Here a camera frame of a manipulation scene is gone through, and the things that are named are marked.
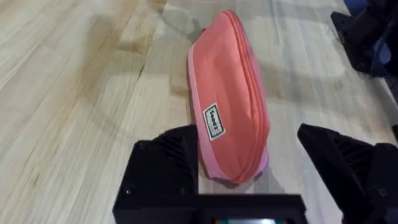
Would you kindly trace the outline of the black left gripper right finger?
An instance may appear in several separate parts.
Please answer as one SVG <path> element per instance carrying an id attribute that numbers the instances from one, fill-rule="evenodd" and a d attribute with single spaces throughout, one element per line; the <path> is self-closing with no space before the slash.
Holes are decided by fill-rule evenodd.
<path id="1" fill-rule="evenodd" d="M 397 224 L 397 147 L 301 124 L 297 137 L 347 224 Z"/>

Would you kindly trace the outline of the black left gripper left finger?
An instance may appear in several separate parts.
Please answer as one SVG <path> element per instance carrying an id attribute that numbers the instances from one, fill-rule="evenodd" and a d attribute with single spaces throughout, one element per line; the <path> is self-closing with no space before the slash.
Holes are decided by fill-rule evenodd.
<path id="1" fill-rule="evenodd" d="M 134 144 L 115 206 L 156 195 L 198 193 L 198 133 L 194 124 L 173 128 Z"/>

